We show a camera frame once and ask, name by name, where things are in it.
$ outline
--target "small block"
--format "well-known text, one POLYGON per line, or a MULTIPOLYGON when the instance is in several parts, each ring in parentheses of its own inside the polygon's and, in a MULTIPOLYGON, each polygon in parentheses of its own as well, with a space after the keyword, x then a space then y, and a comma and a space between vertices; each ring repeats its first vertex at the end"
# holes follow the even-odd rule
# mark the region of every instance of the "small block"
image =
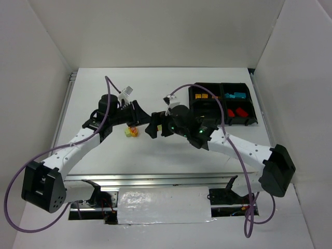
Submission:
POLYGON ((241 99, 246 98, 246 95, 244 92, 235 92, 234 95, 235 95, 235 98, 241 98, 241 99))
POLYGON ((237 108, 235 110, 235 112, 240 116, 240 117, 243 117, 243 118, 246 118, 247 116, 249 116, 249 114, 242 108, 237 108))
POLYGON ((227 109, 227 112, 228 112, 229 117, 231 117, 231 118, 235 117, 235 114, 231 109, 227 109))
POLYGON ((130 133, 130 131, 129 131, 129 128, 128 128, 128 127, 127 127, 127 128, 125 128, 125 130, 124 130, 124 133, 125 133, 126 137, 131 137, 131 133, 130 133))
POLYGON ((137 137, 139 135, 139 130, 136 127, 130 127, 129 132, 133 137, 137 137))

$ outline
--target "blue block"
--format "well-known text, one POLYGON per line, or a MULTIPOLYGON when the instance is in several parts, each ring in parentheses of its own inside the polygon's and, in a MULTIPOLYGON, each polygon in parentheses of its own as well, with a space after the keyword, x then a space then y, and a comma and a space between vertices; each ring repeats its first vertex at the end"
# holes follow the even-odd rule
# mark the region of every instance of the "blue block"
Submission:
POLYGON ((244 92, 235 92, 234 95, 235 95, 235 98, 241 98, 241 99, 246 98, 246 95, 244 92))

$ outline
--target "cable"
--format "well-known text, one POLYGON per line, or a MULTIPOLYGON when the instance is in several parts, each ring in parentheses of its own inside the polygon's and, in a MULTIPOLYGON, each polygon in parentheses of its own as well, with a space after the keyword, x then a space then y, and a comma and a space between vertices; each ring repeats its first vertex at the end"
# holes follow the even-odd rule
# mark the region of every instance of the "cable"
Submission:
MULTIPOLYGON (((180 87, 176 88, 170 95, 174 95, 174 93, 176 93, 178 90, 180 90, 184 87, 197 87, 197 88, 203 89, 208 94, 210 94, 212 97, 214 97, 214 99, 217 101, 217 104, 218 104, 218 106, 220 108, 220 111, 222 113, 222 121, 221 121, 220 126, 222 128, 222 131, 223 131, 224 135, 226 136, 224 110, 223 110, 223 107, 222 107, 222 104, 221 104, 220 100, 216 97, 216 95, 214 95, 209 89, 207 89, 203 86, 200 86, 200 85, 195 85, 195 84, 185 84, 183 86, 180 86, 180 87)), ((238 157, 238 160, 240 161, 240 164, 241 164, 241 167, 242 167, 242 170, 243 170, 243 174, 244 174, 244 178, 245 178, 245 181, 247 183, 250 207, 246 211, 246 216, 245 216, 245 221, 244 221, 244 235, 247 238, 250 238, 251 234, 253 233, 254 224, 264 224, 264 223, 268 222, 269 220, 271 220, 272 217, 274 216, 274 213, 275 213, 275 200, 274 200, 274 197, 271 196, 272 201, 273 201, 273 206, 274 206, 271 216, 266 221, 264 221, 263 223, 262 222, 256 223, 254 221, 254 214, 255 214, 254 204, 255 204, 255 202, 258 198, 259 193, 257 193, 255 200, 253 200, 250 180, 249 180, 247 169, 244 165, 244 161, 243 161, 238 149, 236 148, 235 144, 232 142, 232 140, 229 137, 227 137, 227 141, 232 146, 234 152, 236 153, 236 155, 238 157), (250 222, 249 230, 247 229, 247 223, 248 222, 250 222)))
POLYGON ((78 201, 75 201, 75 203, 76 203, 76 207, 77 207, 78 217, 79 217, 79 219, 82 219, 81 210, 79 209, 79 203, 78 203, 78 201))
POLYGON ((106 79, 106 82, 111 84, 112 87, 118 92, 118 93, 121 93, 121 91, 113 84, 113 82, 107 77, 105 76, 105 79, 106 79))
MULTIPOLYGON (((108 95, 108 98, 107 98, 107 109, 106 109, 106 113, 109 112, 109 107, 110 107, 110 86, 109 84, 111 85, 114 85, 111 80, 105 76, 105 80, 106 80, 106 83, 107 83, 107 95, 108 95)), ((34 156, 32 159, 30 159, 28 162, 26 162, 19 170, 18 172, 14 175, 14 177, 10 180, 9 184, 8 184, 8 187, 7 187, 7 190, 6 190, 6 193, 5 193, 5 200, 4 200, 4 213, 5 213, 5 217, 6 217, 6 220, 7 222, 17 231, 19 232, 25 232, 25 233, 35 233, 35 232, 40 232, 40 231, 44 231, 45 229, 53 226, 61 217, 62 215, 64 214, 64 212, 66 211, 66 209, 68 208, 68 206, 70 205, 70 203, 68 203, 65 207, 65 209, 62 211, 62 213, 59 215, 58 218, 56 218, 52 223, 48 224, 47 226, 45 227, 42 227, 42 228, 39 228, 39 229, 33 229, 33 230, 27 230, 27 229, 23 229, 23 228, 20 228, 19 226, 17 226, 9 217, 9 213, 8 213, 8 196, 9 196, 9 192, 10 192, 10 189, 14 183, 14 181, 16 180, 16 178, 19 176, 19 174, 27 167, 27 165, 36 160, 37 158, 49 153, 49 152, 52 152, 54 150, 57 150, 57 149, 62 149, 62 148, 67 148, 67 147, 70 147, 72 145, 79 145, 79 144, 82 144, 84 142, 86 142, 87 140, 91 139, 92 137, 94 137, 96 134, 98 134, 101 130, 101 128, 103 127, 103 125, 105 124, 107 120, 107 115, 104 116, 103 118, 103 121, 101 122, 101 124, 99 125, 99 127, 96 129, 96 131, 91 134, 89 137, 79 141, 79 142, 76 142, 76 143, 72 143, 72 144, 64 144, 64 145, 60 145, 60 146, 57 146, 57 147, 54 147, 52 149, 48 149, 36 156, 34 156)))

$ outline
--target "white enclosure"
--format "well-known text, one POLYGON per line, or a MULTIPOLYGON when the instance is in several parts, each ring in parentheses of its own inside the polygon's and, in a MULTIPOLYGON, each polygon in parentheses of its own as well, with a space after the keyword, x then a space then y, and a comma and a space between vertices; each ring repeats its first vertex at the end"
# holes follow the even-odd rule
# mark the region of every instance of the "white enclosure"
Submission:
MULTIPOLYGON (((0 0, 0 197, 16 170, 50 147, 72 71, 255 68, 271 139, 287 147, 297 167, 295 187, 313 244, 329 248, 331 17, 329 0, 0 0)), ((25 205, 21 184, 20 178, 9 199, 17 224, 25 205)), ((1 247, 12 248, 16 232, 0 211, 1 247)), ((88 231, 87 225, 85 236, 93 237, 88 231)), ((204 236, 193 225, 186 239, 197 232, 204 236)))

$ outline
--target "black tray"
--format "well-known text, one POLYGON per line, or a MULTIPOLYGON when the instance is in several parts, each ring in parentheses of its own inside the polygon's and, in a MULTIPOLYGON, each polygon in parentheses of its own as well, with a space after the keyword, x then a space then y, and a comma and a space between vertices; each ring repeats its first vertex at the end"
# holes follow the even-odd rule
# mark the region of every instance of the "black tray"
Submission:
MULTIPOLYGON (((195 83, 210 90, 216 95, 222 104, 225 114, 225 124, 227 125, 252 125, 257 122, 255 109, 251 99, 249 88, 245 83, 195 83), (226 98, 225 94, 245 93, 245 98, 226 98), (234 117, 228 115, 228 110, 232 110, 234 117)), ((195 117, 202 117, 215 124, 221 122, 221 113, 218 103, 212 96, 198 87, 189 87, 189 108, 195 117), (205 98, 196 98, 196 94, 205 98)))

